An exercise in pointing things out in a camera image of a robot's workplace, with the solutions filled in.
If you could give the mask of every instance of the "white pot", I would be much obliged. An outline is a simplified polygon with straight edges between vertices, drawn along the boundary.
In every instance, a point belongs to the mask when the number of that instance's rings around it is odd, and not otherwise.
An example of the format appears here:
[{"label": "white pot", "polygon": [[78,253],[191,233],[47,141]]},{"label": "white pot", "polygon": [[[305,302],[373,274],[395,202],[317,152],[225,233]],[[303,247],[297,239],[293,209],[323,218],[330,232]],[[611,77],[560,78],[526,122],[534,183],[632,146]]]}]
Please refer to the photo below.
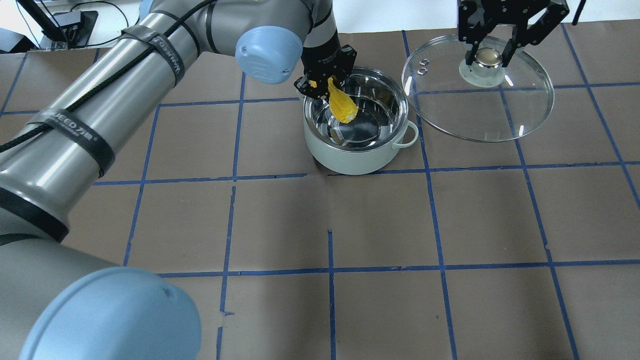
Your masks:
[{"label": "white pot", "polygon": [[[346,175],[368,174],[418,140],[418,127],[408,120],[402,89],[383,72],[354,67],[342,90],[359,109],[349,124],[339,123],[326,101],[304,99],[305,140],[322,165]],[[402,143],[407,127],[413,129],[413,140]]]}]

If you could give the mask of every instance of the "gray robot arm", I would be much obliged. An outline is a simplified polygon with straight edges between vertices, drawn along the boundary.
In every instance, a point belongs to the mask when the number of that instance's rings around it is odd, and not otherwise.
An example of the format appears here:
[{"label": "gray robot arm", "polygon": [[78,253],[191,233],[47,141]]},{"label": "gray robot arm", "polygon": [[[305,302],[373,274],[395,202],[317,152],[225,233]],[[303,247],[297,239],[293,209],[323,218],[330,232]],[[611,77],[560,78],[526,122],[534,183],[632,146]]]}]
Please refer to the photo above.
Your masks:
[{"label": "gray robot arm", "polygon": [[[183,291],[58,243],[76,202],[204,51],[235,56],[266,83],[288,79],[302,58],[296,86],[313,97],[355,60],[340,46],[331,0],[155,0],[0,152],[3,359],[195,357],[200,323]],[[128,315],[103,316],[110,311]]]},{"label": "gray robot arm", "polygon": [[[129,37],[121,39],[21,132],[28,133],[54,117],[66,123],[63,126],[74,126],[71,135],[80,141],[93,141],[87,146],[104,141],[110,149],[87,151],[86,146],[70,141],[69,131],[48,130],[0,153],[0,199],[7,199],[0,204],[0,234],[26,233],[61,241],[69,211],[203,51],[236,56],[247,74],[266,83],[288,79],[302,57],[305,77],[296,84],[307,89],[309,80],[314,80],[316,87],[306,94],[318,98],[326,89],[323,78],[325,82],[328,76],[342,80],[351,72],[355,52],[340,48],[330,0],[218,0],[209,1],[164,39],[167,44],[160,46],[170,45],[173,54],[163,57],[152,51],[86,100],[92,89],[149,51],[150,45],[139,40],[144,31],[164,33],[202,3],[154,1],[141,22],[142,33],[128,31]],[[161,37],[155,40],[163,42]]]}]

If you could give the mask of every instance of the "glass lid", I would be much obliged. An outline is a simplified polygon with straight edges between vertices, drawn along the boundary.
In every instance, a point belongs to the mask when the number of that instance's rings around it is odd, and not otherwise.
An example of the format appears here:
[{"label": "glass lid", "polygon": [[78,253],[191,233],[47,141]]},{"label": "glass lid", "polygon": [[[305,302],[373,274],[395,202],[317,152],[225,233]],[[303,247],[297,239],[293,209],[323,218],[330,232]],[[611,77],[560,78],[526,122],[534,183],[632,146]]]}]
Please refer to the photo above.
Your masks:
[{"label": "glass lid", "polygon": [[457,35],[435,38],[411,54],[403,88],[409,103],[433,127],[475,142],[525,136],[548,118],[554,89],[545,69],[524,51],[502,67],[506,41],[486,37],[472,65]]}]

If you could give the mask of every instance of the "pot handle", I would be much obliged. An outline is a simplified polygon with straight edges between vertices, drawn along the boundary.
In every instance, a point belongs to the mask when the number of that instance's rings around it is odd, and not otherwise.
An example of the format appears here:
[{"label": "pot handle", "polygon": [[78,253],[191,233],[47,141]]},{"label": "pot handle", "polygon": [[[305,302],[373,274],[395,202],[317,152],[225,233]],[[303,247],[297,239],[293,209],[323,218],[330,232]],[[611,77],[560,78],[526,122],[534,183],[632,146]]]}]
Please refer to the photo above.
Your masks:
[{"label": "pot handle", "polygon": [[413,137],[413,140],[411,140],[408,143],[397,143],[394,142],[391,145],[391,148],[393,149],[404,149],[406,147],[409,147],[413,144],[415,144],[415,142],[418,140],[418,125],[414,124],[412,121],[409,121],[409,127],[413,129],[413,132],[415,133],[415,136]]}]

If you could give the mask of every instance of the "velcro strap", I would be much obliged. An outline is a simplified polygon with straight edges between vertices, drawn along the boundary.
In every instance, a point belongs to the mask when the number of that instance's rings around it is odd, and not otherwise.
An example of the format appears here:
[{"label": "velcro strap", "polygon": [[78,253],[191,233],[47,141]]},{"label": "velcro strap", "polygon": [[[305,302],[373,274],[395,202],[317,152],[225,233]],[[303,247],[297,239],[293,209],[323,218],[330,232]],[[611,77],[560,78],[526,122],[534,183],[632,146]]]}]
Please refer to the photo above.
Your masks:
[{"label": "velcro strap", "polygon": [[134,38],[155,47],[156,51],[166,60],[175,76],[175,85],[184,77],[186,69],[180,54],[175,50],[169,39],[144,25],[134,25],[122,30],[121,38]]},{"label": "velcro strap", "polygon": [[64,109],[45,109],[29,124],[48,124],[82,147],[98,163],[100,177],[116,160],[115,153],[107,141],[74,114]]}]

